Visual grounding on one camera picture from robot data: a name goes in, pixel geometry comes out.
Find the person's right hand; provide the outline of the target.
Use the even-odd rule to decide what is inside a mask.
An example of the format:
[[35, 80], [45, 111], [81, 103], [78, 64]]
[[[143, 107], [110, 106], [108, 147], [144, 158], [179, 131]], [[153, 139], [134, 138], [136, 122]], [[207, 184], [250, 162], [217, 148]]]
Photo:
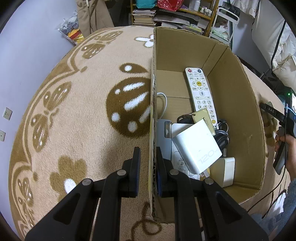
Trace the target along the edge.
[[280, 136], [279, 131], [276, 132], [276, 137], [275, 137], [275, 148], [274, 150], [277, 152], [278, 149], [280, 148], [280, 142], [286, 142], [288, 145], [288, 155], [287, 159], [285, 162], [285, 168], [287, 169], [289, 175], [290, 175], [290, 180], [293, 181], [295, 179], [295, 173], [296, 173], [296, 143], [295, 143], [295, 138], [291, 135], [286, 134], [286, 136]]

